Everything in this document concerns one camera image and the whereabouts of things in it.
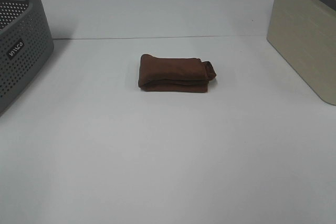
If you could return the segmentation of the brown towel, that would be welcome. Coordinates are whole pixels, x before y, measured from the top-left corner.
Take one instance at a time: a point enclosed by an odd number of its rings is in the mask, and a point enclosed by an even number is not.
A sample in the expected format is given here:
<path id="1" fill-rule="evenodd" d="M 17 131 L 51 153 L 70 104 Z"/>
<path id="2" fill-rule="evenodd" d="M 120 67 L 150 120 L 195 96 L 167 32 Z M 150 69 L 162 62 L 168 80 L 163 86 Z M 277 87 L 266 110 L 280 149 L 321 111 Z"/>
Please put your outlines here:
<path id="1" fill-rule="evenodd" d="M 147 92 L 206 93 L 216 78 L 209 61 L 198 58 L 157 58 L 143 54 L 140 59 L 138 87 Z"/>

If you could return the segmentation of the beige storage box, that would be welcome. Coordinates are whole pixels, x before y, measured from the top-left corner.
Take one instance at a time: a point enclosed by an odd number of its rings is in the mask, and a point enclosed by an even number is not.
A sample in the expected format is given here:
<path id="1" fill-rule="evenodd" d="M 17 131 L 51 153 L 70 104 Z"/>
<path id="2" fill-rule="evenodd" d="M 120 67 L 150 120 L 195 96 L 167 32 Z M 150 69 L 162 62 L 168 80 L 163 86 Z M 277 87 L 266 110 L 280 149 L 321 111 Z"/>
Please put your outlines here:
<path id="1" fill-rule="evenodd" d="M 335 105 L 335 0 L 274 0 L 267 41 L 322 101 Z"/>

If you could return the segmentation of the grey perforated plastic basket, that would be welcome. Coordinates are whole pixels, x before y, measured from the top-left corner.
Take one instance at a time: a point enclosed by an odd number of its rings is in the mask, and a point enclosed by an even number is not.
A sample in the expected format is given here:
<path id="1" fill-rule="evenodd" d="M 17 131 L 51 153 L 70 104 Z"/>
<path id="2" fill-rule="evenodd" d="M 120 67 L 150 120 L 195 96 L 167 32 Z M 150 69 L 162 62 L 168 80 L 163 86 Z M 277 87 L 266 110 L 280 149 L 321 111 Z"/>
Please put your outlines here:
<path id="1" fill-rule="evenodd" d="M 32 82 L 53 50 L 41 0 L 1 0 L 1 112 Z"/>

